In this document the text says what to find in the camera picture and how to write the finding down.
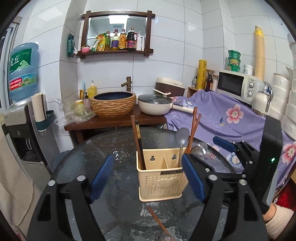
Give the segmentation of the right hand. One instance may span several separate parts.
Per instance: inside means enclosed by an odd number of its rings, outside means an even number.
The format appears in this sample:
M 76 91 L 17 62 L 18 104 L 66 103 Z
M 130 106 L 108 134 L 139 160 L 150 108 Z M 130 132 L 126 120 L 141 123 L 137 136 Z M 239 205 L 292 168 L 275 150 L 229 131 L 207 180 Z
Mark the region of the right hand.
M 269 238 L 275 240 L 284 231 L 294 211 L 271 203 L 269 210 L 263 215 Z

